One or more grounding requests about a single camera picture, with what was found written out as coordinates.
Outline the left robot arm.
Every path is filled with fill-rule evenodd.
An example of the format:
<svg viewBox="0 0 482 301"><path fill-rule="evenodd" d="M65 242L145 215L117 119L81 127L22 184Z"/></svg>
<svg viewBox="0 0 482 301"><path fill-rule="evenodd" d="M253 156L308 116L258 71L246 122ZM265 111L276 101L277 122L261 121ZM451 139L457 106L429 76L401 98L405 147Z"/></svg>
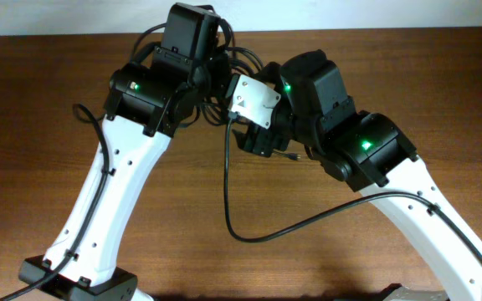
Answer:
<svg viewBox="0 0 482 301"><path fill-rule="evenodd" d="M74 208L46 253L19 271L24 291L63 300L145 300L137 276L119 268L121 239L147 177L186 119L224 91L230 77L228 22L210 5L174 4L158 42L134 44L116 70L99 145Z"/></svg>

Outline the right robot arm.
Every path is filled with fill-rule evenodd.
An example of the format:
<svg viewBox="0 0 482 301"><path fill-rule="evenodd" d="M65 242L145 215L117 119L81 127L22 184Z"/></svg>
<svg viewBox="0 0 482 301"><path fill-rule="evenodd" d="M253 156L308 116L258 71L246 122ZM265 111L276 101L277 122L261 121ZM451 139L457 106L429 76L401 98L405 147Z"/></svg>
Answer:
<svg viewBox="0 0 482 301"><path fill-rule="evenodd" d="M240 149L259 156L292 140L332 178L382 212L410 242L448 300L482 300L482 241L435 184L415 145L385 115L359 111L320 50L232 77L231 117L249 122Z"/></svg>

